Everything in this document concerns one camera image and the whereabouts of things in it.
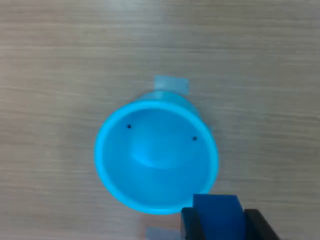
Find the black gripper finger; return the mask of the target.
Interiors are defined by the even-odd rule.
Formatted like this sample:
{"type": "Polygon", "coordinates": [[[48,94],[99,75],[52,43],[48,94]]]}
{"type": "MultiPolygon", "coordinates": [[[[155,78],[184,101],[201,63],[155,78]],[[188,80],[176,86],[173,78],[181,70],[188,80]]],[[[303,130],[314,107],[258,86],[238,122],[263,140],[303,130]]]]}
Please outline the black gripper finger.
{"type": "Polygon", "coordinates": [[[193,207],[184,207],[180,213],[182,240],[205,240],[205,233],[197,210],[193,207]]]}
{"type": "Polygon", "coordinates": [[[281,240],[258,209],[245,209],[245,240],[281,240]]]}

